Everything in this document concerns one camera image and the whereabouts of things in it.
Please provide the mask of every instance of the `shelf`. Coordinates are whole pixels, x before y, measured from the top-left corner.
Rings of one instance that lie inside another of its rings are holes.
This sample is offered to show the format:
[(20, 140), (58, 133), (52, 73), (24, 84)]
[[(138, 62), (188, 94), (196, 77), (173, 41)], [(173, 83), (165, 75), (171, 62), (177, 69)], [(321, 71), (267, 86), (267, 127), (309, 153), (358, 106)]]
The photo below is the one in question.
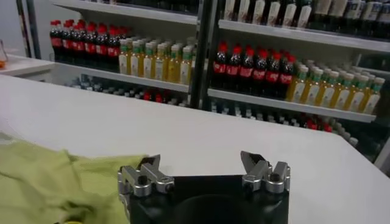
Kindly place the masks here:
[(111, 5), (81, 0), (50, 0), (52, 4), (71, 10), (89, 10), (105, 12), (116, 15), (134, 16), (147, 19), (157, 19), (175, 23), (196, 25), (197, 17), (174, 12), (161, 11), (159, 9), (144, 9), (136, 6)]
[(310, 105), (291, 103), (282, 100), (274, 100), (274, 99), (250, 96), (245, 94), (232, 93), (232, 92), (221, 91), (216, 89), (208, 89), (207, 93), (211, 97), (216, 97), (220, 99), (234, 100), (234, 101), (251, 103), (251, 104), (262, 105), (267, 107), (281, 108), (285, 110), (336, 117), (336, 118), (341, 118), (341, 119), (346, 119), (351, 121), (370, 123), (373, 120), (375, 120), (374, 115), (354, 113), (350, 111), (335, 110), (335, 109), (329, 109), (323, 107), (314, 107)]
[(228, 20), (219, 20), (219, 28), (247, 33), (256, 33), (272, 37), (288, 38), (312, 43), (329, 44), (334, 46), (351, 47), (369, 51), (390, 52), (390, 43), (384, 41), (367, 40), (362, 38), (346, 37), (300, 29), (287, 29), (272, 26), (262, 26), (250, 23), (240, 23)]
[(115, 72), (85, 68), (81, 66), (67, 65), (58, 62), (56, 63), (56, 65), (61, 66), (62, 70), (65, 70), (66, 72), (69, 71), (69, 73), (85, 74), (85, 75), (90, 75), (90, 76), (95, 76), (95, 77), (100, 77), (105, 79), (117, 80), (121, 82), (128, 82), (128, 83), (134, 83), (134, 84), (139, 84), (144, 86), (151, 86), (151, 87), (156, 87), (161, 89), (170, 89), (173, 91), (188, 93), (188, 86), (182, 84), (163, 82), (154, 79), (141, 78), (134, 75), (124, 75)]

